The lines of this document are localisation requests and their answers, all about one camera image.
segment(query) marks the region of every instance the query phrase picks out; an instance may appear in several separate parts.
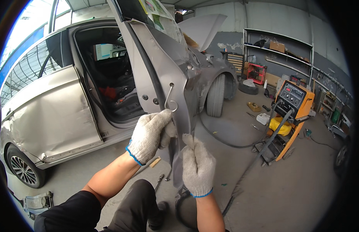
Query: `yellow tool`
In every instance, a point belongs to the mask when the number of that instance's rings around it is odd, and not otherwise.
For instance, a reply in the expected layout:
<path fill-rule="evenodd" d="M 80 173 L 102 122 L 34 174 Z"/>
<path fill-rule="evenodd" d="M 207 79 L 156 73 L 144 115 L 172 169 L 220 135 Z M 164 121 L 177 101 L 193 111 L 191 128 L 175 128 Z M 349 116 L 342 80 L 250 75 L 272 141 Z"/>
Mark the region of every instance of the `yellow tool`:
<path fill-rule="evenodd" d="M 298 86 L 292 81 L 284 81 L 282 87 L 279 90 L 278 96 L 275 103 L 278 100 L 282 100 L 283 103 L 279 104 L 275 111 L 284 117 L 285 114 L 293 109 L 294 112 L 289 116 L 288 122 L 292 125 L 293 134 L 289 140 L 286 138 L 284 142 L 284 148 L 275 159 L 276 161 L 283 158 L 285 153 L 288 151 L 299 131 L 301 130 L 303 123 L 309 118 L 308 114 L 312 103 L 314 101 L 315 94 L 303 86 Z"/>

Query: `open car hood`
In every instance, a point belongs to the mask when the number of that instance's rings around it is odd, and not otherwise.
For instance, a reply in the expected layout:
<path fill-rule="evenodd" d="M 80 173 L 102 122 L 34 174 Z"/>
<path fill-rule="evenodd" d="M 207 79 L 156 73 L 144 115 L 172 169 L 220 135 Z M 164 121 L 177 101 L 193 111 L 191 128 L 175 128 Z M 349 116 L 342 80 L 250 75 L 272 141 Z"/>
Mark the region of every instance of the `open car hood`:
<path fill-rule="evenodd" d="M 215 34 L 227 18 L 225 15 L 204 15 L 186 19 L 178 23 L 188 45 L 200 52 L 208 48 Z"/>

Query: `blue glove cuff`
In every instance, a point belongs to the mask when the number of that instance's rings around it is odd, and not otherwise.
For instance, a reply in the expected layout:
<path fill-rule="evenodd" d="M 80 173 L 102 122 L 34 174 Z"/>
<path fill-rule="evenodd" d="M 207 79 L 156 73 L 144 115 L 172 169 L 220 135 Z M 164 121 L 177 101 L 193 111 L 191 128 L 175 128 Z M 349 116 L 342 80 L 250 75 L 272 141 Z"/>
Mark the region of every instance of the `blue glove cuff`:
<path fill-rule="evenodd" d="M 136 158 L 134 155 L 132 155 L 132 153 L 130 152 L 130 150 L 129 150 L 128 147 L 129 147 L 129 145 L 130 145 L 131 142 L 132 142 L 132 140 L 129 141 L 129 144 L 128 144 L 128 146 L 125 147 L 125 150 L 129 152 L 129 155 L 130 155 L 131 157 L 133 157 L 133 159 L 135 160 L 135 162 L 137 162 L 140 166 L 143 166 L 143 165 L 141 164 L 141 162 L 138 161 L 137 158 Z"/>
<path fill-rule="evenodd" d="M 207 193 L 207 194 L 205 194 L 205 195 L 203 195 L 203 196 L 194 196 L 194 195 L 192 195 L 192 193 L 190 193 L 190 194 L 191 194 L 191 196 L 193 196 L 194 198 L 197 198 L 197 197 L 205 197 L 205 196 L 208 196 L 211 192 L 213 192 L 213 188 L 212 188 L 212 190 L 210 190 L 209 193 Z"/>

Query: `car door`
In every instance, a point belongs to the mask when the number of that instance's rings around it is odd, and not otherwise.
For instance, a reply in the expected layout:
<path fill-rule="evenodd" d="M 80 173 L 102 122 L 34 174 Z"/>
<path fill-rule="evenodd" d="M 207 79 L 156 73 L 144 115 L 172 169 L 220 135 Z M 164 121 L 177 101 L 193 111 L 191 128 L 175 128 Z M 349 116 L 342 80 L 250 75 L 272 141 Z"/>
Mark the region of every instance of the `car door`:
<path fill-rule="evenodd" d="M 131 58 L 142 108 L 148 113 L 176 109 L 173 119 L 178 139 L 159 153 L 172 165 L 173 185 L 180 188 L 183 182 L 179 151 L 185 146 L 182 134 L 193 132 L 195 127 L 200 64 L 171 14 L 159 1 L 108 0 L 108 3 Z"/>
<path fill-rule="evenodd" d="M 70 55 L 68 31 L 29 48 L 0 92 L 1 148 L 52 163 L 103 143 Z"/>

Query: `white work glove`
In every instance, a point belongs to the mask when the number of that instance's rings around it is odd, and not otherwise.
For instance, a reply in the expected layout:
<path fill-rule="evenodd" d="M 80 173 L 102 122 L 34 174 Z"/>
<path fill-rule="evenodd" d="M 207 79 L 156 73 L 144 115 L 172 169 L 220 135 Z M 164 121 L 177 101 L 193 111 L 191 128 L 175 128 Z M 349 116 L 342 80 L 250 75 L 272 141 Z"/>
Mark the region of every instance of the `white work glove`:
<path fill-rule="evenodd" d="M 182 140 L 187 145 L 182 149 L 183 183 L 193 197 L 204 197 L 213 191 L 216 160 L 192 135 L 183 134 Z"/>
<path fill-rule="evenodd" d="M 176 129 L 171 121 L 172 112 L 164 109 L 160 113 L 141 116 L 135 126 L 132 138 L 125 148 L 139 165 L 145 165 L 155 156 L 160 145 L 167 147 Z"/>

